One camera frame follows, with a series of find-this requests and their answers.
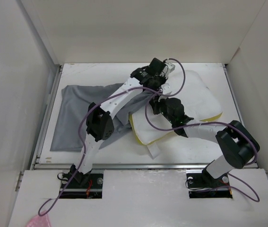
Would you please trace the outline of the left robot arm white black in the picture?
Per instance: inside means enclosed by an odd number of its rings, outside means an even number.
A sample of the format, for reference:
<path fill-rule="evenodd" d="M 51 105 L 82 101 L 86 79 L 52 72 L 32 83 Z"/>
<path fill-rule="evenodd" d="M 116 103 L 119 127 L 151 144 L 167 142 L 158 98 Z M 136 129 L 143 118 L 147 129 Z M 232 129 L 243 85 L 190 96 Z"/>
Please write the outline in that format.
<path fill-rule="evenodd" d="M 116 114 L 134 97 L 144 90 L 163 92 L 169 74 L 175 65 L 154 58 L 151 63 L 134 70 L 130 78 L 121 85 L 106 100 L 100 103 L 91 103 L 88 112 L 80 125 L 86 124 L 86 137 L 83 141 L 81 159 L 70 168 L 72 182 L 79 188 L 88 183 L 93 159 L 101 144 L 114 133 L 113 119 Z"/>

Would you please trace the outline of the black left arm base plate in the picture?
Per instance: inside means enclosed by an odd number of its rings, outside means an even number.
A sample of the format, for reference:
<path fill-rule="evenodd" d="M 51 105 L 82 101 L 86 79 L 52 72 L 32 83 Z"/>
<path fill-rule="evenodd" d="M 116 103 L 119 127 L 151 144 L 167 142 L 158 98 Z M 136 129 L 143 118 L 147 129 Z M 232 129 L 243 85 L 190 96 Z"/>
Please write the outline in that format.
<path fill-rule="evenodd" d="M 103 173 L 91 173 L 87 180 L 84 180 L 84 184 L 78 183 L 73 179 L 69 185 L 63 190 L 67 184 L 71 174 L 69 173 L 58 173 L 57 178 L 60 180 L 60 199 L 101 199 L 103 192 Z"/>

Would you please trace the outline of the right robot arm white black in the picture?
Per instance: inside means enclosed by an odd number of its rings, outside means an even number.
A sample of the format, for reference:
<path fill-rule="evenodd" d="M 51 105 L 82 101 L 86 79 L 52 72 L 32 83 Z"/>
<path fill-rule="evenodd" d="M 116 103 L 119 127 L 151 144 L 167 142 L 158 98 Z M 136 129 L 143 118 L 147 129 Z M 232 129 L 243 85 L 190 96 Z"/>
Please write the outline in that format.
<path fill-rule="evenodd" d="M 222 155 L 209 163 L 200 173 L 188 173 L 187 185 L 192 190 L 229 185 L 229 173 L 254 162 L 259 152 L 258 142 L 237 120 L 224 122 L 198 122 L 185 114 L 178 98 L 153 96 L 149 104 L 154 115 L 163 116 L 170 131 L 186 138 L 208 140 L 219 145 Z"/>

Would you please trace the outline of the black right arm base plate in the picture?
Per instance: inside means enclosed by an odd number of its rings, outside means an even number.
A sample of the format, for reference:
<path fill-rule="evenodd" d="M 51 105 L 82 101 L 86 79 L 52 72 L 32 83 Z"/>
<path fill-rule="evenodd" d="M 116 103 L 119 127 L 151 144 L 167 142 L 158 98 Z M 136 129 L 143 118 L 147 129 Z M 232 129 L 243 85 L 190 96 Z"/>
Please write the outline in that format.
<path fill-rule="evenodd" d="M 202 173 L 187 173 L 185 185 L 189 189 L 190 199 L 232 199 L 233 195 L 229 188 L 229 178 L 223 174 L 217 179 L 207 177 Z"/>

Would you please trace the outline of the grey pillowcase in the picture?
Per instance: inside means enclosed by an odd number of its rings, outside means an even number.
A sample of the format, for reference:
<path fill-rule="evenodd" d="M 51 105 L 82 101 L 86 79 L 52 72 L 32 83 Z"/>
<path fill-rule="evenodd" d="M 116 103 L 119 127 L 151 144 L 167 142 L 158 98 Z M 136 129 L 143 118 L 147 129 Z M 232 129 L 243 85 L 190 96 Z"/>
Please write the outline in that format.
<path fill-rule="evenodd" d="M 99 103 L 112 95 L 121 83 L 107 86 L 68 85 L 62 91 L 62 103 L 58 115 L 50 151 L 80 152 L 82 141 L 78 136 L 79 125 L 88 112 L 89 105 Z M 119 140 L 131 131 L 129 116 L 144 107 L 152 92 L 144 91 L 131 99 L 113 119 L 114 132 L 100 148 Z"/>

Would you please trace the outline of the white pillow yellow edge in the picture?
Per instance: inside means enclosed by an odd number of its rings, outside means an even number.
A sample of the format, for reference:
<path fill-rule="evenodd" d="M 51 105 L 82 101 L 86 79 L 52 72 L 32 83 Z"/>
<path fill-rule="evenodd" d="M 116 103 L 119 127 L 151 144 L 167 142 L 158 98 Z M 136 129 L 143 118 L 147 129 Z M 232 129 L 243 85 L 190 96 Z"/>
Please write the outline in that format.
<path fill-rule="evenodd" d="M 210 91 L 200 75 L 193 70 L 186 71 L 184 88 L 176 98 L 181 100 L 185 113 L 197 121 L 213 122 L 218 120 L 223 113 L 218 99 Z M 162 114 L 153 114 L 150 105 L 147 106 L 147 113 L 145 113 L 145 106 L 143 105 L 129 116 L 129 121 L 138 143 L 146 146 L 151 158 L 155 159 L 161 153 L 161 149 L 156 142 L 168 132 L 153 128 L 147 122 L 145 115 L 158 128 L 169 129 L 172 125 Z"/>

